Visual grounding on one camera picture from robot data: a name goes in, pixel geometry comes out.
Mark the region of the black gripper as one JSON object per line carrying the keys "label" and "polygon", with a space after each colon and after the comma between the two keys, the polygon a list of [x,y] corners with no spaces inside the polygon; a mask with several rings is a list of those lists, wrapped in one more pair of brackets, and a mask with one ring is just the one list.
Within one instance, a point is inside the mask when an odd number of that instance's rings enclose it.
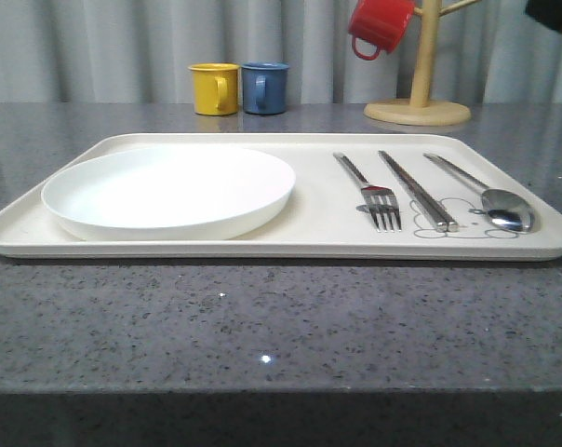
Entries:
{"label": "black gripper", "polygon": [[545,27],[562,34],[562,0],[528,0],[525,13]]}

